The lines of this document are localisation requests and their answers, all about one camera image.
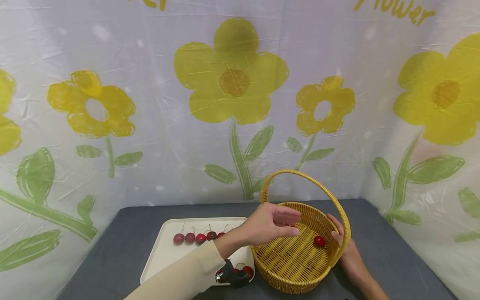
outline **beige sleeve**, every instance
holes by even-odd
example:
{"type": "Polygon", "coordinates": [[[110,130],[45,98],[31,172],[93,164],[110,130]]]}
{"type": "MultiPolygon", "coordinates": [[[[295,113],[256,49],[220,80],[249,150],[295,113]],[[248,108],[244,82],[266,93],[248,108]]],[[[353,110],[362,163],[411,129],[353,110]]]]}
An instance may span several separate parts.
{"type": "Polygon", "coordinates": [[[125,300],[191,300],[215,283],[215,274],[224,265],[215,243],[208,241],[145,281],[125,300]]]}

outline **person's left hand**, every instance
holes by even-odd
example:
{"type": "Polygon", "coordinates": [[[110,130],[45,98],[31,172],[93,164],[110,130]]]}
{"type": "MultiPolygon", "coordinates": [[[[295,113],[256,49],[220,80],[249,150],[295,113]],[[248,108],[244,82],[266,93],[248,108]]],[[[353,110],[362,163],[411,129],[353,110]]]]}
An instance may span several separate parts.
{"type": "Polygon", "coordinates": [[[238,232],[248,245],[254,246],[280,237],[294,237],[299,230],[290,226],[300,221],[300,216],[300,212],[295,209],[264,203],[238,227],[238,232]]]}

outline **wicker basket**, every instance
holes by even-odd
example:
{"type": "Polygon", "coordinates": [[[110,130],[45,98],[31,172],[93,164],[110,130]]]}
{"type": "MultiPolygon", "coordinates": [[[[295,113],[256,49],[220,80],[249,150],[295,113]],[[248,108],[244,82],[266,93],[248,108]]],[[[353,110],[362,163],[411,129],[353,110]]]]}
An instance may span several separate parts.
{"type": "Polygon", "coordinates": [[[279,238],[268,244],[252,246],[253,258],[257,270],[269,285],[287,294],[305,294],[314,289],[335,266],[350,241],[350,223],[338,200],[320,182],[295,170],[280,170],[271,174],[260,192],[260,203],[268,202],[268,186],[273,177],[282,173],[302,176],[321,188],[332,200],[340,213],[344,237],[342,246],[332,238],[335,225],[324,213],[309,205],[299,202],[285,202],[279,205],[291,207],[301,212],[300,222],[296,227],[300,234],[296,237],[279,238]],[[313,244],[317,235],[325,239],[325,247],[313,244]]]}

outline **rectangular tray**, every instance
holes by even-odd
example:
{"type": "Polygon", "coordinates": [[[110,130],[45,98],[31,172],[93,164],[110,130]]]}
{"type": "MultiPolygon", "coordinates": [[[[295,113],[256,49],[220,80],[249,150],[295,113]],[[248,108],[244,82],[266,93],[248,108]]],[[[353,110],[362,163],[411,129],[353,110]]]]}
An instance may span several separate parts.
{"type": "MultiPolygon", "coordinates": [[[[173,237],[180,233],[183,223],[185,223],[185,228],[183,234],[193,232],[192,227],[195,227],[195,235],[199,233],[204,233],[209,230],[209,224],[212,227],[212,230],[217,234],[222,232],[225,226],[228,224],[226,231],[231,230],[240,226],[245,222],[247,218],[239,217],[222,217],[222,218],[195,218],[195,219],[171,219],[163,223],[160,232],[156,238],[155,244],[153,245],[152,252],[148,257],[147,263],[145,265],[144,271],[140,276],[140,284],[143,284],[147,279],[158,273],[160,270],[164,269],[168,265],[179,260],[183,256],[189,254],[195,250],[198,246],[193,245],[187,246],[183,243],[180,246],[173,244],[173,237]]],[[[255,277],[255,265],[253,262],[252,251],[250,247],[242,247],[238,249],[235,253],[229,257],[232,262],[233,267],[238,263],[246,264],[253,269],[253,277],[255,277]]],[[[230,283],[215,283],[214,286],[229,286],[230,283]]]]}

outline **gray table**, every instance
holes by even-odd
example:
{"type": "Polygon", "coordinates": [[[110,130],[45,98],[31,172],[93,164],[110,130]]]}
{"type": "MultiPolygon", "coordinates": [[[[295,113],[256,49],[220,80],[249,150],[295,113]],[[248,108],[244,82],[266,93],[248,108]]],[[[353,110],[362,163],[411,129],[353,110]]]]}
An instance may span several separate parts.
{"type": "MultiPolygon", "coordinates": [[[[391,300],[456,299],[371,204],[363,199],[340,202],[350,219],[352,236],[365,264],[391,300]]],[[[310,201],[308,204],[337,216],[330,201],[310,201]]],[[[257,206],[257,203],[247,203],[122,209],[57,299],[122,300],[139,286],[140,275],[165,221],[249,216],[257,206]]],[[[280,293],[257,275],[243,288],[214,287],[194,299],[360,300],[363,297],[337,265],[316,289],[301,296],[280,293]]]]}

